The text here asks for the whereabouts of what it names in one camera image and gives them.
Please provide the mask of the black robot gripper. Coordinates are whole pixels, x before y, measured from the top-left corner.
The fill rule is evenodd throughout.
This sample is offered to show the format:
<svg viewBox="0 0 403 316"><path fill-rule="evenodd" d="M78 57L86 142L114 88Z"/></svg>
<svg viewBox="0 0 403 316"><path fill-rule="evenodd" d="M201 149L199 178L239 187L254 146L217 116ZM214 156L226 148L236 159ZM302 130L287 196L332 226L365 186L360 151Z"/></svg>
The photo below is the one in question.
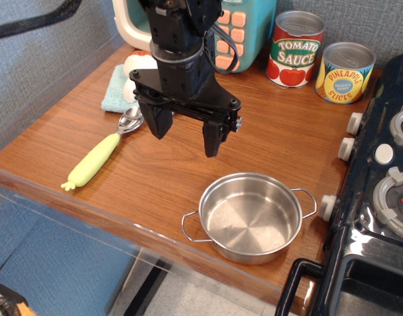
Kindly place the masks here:
<svg viewBox="0 0 403 316"><path fill-rule="evenodd" d="M129 74L151 133L162 139L173 125L173 113L203 122L205 155L216 157L229 132L241 125L240 100L215 79L213 43L198 41L185 51L168 51L150 43L157 69Z"/></svg>

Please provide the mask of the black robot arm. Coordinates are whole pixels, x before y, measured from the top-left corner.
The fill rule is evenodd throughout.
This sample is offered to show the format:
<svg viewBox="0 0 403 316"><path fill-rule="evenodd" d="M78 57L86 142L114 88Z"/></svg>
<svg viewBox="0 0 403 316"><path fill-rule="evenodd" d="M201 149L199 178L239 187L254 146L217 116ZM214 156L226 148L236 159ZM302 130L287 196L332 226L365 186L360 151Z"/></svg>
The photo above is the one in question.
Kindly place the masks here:
<svg viewBox="0 0 403 316"><path fill-rule="evenodd" d="M141 1L156 69L129 74L140 110L151 133L161 139L178 113L203 122L207 157L215 157L229 132L239 129L240 100L224 89L215 74L230 73L237 65L220 69L215 62L215 38L236 49L234 40L216 23L223 15L220 1Z"/></svg>

